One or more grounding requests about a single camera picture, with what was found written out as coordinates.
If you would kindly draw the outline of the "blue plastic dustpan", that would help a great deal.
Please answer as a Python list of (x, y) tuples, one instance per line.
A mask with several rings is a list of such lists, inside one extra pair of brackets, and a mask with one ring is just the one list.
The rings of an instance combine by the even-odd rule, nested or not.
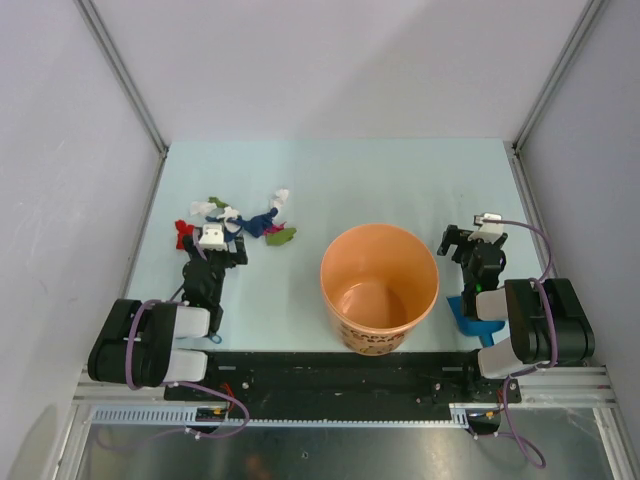
[(460, 296), (449, 296), (447, 302), (453, 313), (458, 330), (467, 337), (477, 337), (483, 348), (494, 345), (493, 335), (505, 328), (505, 321), (481, 321), (462, 314)]

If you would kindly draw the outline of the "red paper scrap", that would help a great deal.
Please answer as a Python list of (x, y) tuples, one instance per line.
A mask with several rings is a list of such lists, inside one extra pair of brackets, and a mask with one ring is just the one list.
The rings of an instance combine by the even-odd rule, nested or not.
[(192, 235), (194, 239), (195, 226), (182, 219), (176, 220), (174, 226), (176, 229), (176, 249), (184, 251), (181, 245), (181, 237), (183, 235)]

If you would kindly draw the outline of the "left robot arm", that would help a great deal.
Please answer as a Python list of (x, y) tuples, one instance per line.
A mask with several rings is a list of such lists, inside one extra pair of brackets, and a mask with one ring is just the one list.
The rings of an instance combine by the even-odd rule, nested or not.
[(209, 249), (186, 236), (183, 244), (189, 259), (176, 295), (168, 300), (120, 298), (114, 302), (89, 354), (91, 380), (133, 390), (186, 382), (187, 389), (202, 400), (219, 392), (221, 376), (208, 367), (207, 354), (174, 343), (218, 333), (226, 273), (248, 263), (245, 242), (238, 237)]

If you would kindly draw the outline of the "orange plastic bucket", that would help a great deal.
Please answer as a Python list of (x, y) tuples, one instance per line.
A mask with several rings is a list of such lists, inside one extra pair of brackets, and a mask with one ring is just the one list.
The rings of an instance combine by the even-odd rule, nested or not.
[(396, 350), (434, 308), (435, 258), (413, 233), (389, 224), (353, 227), (331, 242), (320, 287), (341, 342), (363, 356)]

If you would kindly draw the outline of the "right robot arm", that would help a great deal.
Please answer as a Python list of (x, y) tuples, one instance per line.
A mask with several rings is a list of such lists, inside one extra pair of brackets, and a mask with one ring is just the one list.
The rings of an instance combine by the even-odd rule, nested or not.
[(484, 401), (497, 379), (526, 375), (580, 362), (595, 351), (595, 336), (576, 291), (567, 278), (500, 279), (507, 266), (503, 250), (506, 225), (540, 234), (531, 225), (498, 216), (477, 216), (475, 230), (450, 224), (443, 232), (439, 256), (455, 251), (463, 289), (447, 302), (458, 330), (480, 341), (477, 367), (461, 376), (463, 393)]

